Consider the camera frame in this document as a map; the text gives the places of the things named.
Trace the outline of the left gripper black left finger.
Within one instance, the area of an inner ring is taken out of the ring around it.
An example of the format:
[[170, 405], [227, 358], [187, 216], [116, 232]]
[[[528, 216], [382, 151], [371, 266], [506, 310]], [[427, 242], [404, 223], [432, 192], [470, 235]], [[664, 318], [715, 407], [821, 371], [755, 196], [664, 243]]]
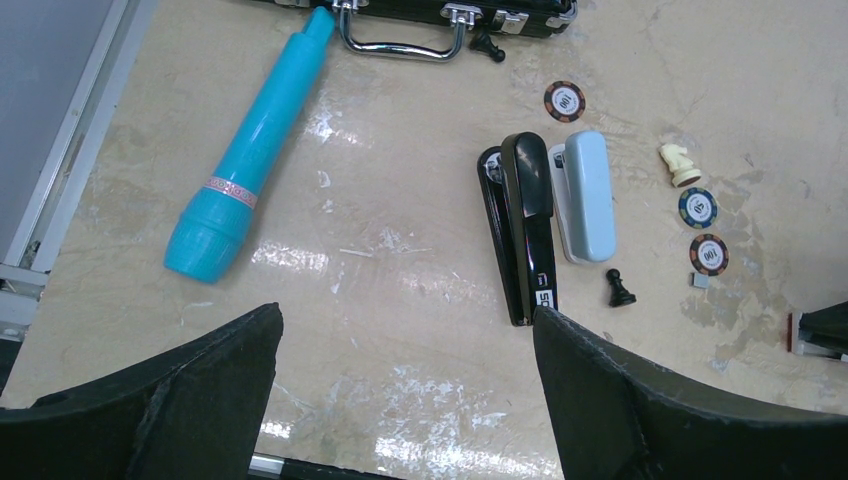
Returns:
[[1, 413], [5, 479], [244, 479], [284, 321], [262, 305], [178, 347]]

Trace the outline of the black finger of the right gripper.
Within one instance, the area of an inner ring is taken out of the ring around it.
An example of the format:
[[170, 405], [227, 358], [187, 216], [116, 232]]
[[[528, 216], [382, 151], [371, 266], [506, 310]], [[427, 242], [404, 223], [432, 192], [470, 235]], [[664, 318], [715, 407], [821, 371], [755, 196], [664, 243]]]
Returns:
[[803, 313], [801, 328], [812, 343], [847, 355], [847, 302]]

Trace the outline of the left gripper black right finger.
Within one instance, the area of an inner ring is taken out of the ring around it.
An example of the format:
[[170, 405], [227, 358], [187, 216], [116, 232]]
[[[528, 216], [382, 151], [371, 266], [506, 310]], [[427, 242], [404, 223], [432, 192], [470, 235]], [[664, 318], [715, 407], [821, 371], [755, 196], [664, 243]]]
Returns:
[[843, 479], [847, 420], [721, 390], [549, 307], [534, 350], [568, 479]]

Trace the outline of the red staple box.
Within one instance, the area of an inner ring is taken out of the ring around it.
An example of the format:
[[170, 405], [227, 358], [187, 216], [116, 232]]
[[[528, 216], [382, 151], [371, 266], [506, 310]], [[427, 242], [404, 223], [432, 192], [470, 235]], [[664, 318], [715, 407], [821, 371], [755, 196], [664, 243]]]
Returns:
[[802, 318], [803, 313], [800, 311], [792, 312], [788, 317], [787, 350], [799, 356], [824, 358], [846, 363], [846, 354], [814, 344], [809, 340], [810, 335], [801, 328]]

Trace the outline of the grey staple strip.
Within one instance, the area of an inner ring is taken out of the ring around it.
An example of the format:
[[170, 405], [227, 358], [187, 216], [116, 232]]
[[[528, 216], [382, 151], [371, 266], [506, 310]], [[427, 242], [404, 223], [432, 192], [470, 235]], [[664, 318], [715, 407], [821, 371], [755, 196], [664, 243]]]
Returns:
[[707, 289], [710, 284], [710, 277], [702, 273], [693, 272], [691, 276], [691, 284], [694, 288]]

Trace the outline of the light blue stapler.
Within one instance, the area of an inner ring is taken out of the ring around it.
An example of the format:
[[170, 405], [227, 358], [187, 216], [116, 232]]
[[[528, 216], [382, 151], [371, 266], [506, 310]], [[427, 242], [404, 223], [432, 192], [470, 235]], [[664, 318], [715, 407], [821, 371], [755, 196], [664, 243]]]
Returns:
[[617, 235], [606, 139], [581, 131], [548, 151], [560, 237], [567, 260], [596, 264], [616, 253]]

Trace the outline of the black stapler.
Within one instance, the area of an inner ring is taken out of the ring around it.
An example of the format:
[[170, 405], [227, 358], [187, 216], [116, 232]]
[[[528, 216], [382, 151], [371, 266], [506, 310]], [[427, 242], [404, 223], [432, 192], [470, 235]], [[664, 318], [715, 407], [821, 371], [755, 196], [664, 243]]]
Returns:
[[547, 147], [536, 133], [506, 137], [476, 162], [510, 322], [534, 323], [538, 307], [558, 307]]

